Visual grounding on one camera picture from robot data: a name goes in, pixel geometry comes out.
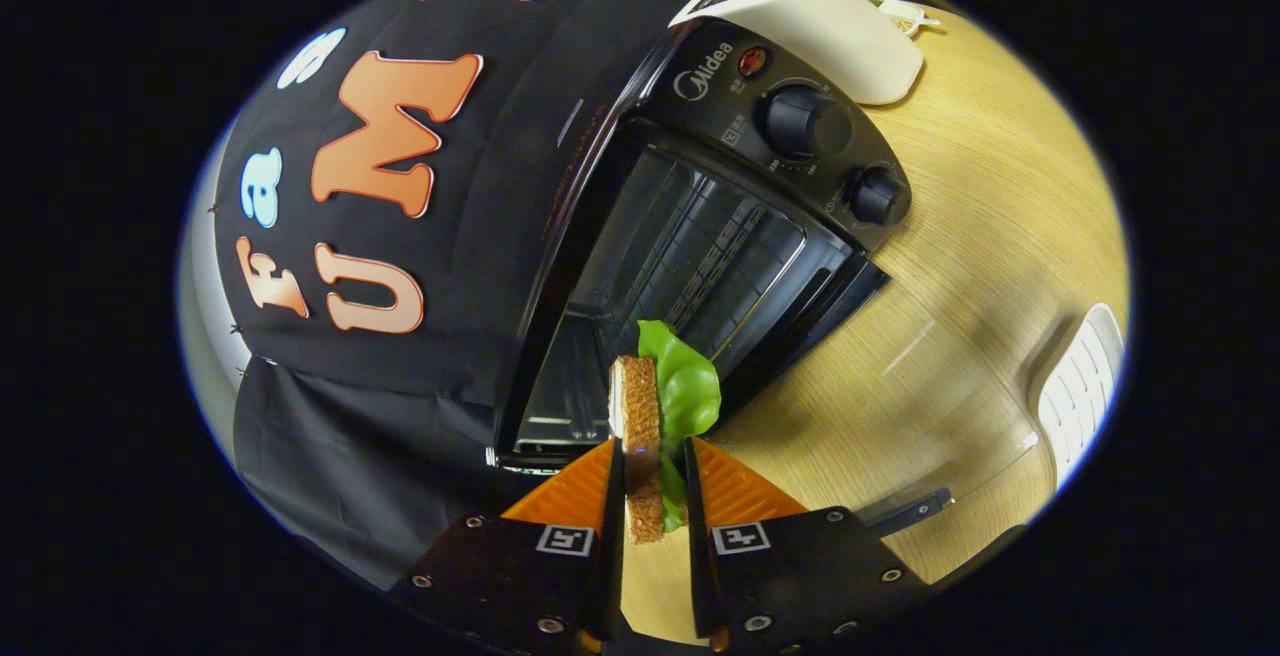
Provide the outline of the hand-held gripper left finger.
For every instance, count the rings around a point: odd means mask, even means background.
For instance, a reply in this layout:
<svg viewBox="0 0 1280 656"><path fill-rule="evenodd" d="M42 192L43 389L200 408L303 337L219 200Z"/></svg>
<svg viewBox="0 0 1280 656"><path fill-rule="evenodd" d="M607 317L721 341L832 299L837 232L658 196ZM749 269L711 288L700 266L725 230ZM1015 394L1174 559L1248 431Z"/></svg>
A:
<svg viewBox="0 0 1280 656"><path fill-rule="evenodd" d="M625 623L625 541L623 450L608 439L504 512L457 519L390 600L500 655L603 655Z"/></svg>

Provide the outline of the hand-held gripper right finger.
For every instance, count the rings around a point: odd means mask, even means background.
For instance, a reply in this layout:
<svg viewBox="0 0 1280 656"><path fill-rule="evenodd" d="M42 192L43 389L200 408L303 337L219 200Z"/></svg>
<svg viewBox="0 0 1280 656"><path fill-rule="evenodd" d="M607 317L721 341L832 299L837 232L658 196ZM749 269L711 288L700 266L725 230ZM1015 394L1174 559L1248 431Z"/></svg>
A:
<svg viewBox="0 0 1280 656"><path fill-rule="evenodd" d="M698 437L684 457L692 619L716 653L818 655L931 596L847 507L804 507Z"/></svg>

